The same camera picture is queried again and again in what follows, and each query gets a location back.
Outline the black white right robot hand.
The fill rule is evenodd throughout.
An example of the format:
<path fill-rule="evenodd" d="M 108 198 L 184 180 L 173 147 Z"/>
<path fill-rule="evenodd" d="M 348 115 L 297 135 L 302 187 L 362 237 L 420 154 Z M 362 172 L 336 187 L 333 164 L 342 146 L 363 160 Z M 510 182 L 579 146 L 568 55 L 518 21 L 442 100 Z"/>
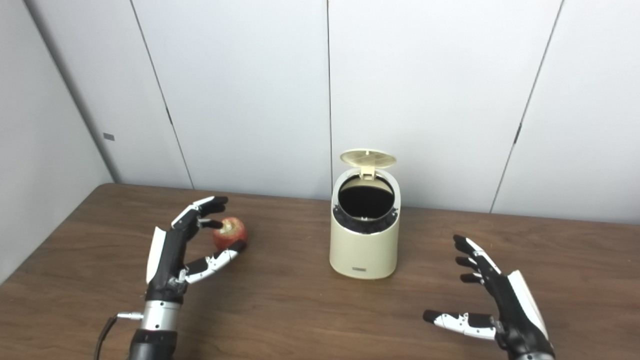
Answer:
<path fill-rule="evenodd" d="M 496 303 L 498 314 L 426 309 L 423 320 L 466 337 L 494 341 L 509 360 L 555 360 L 546 323 L 521 271 L 505 275 L 476 242 L 458 234 L 452 238 L 455 248 L 464 253 L 455 262 L 473 270 L 461 274 L 460 280 L 482 285 Z"/>

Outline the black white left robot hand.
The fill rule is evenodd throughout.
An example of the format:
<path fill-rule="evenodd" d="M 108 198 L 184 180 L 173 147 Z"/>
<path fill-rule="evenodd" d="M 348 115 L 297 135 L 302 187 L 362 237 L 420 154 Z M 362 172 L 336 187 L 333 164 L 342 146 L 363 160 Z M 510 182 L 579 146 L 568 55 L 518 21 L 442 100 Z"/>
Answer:
<path fill-rule="evenodd" d="M 224 250 L 185 262 L 189 241 L 202 228 L 219 230 L 220 221 L 208 218 L 226 209 L 226 196 L 209 196 L 188 205 L 171 222 L 169 230 L 154 229 L 146 267 L 145 301 L 181 305 L 188 286 L 220 271 L 245 250 L 247 242 L 239 239 Z"/>

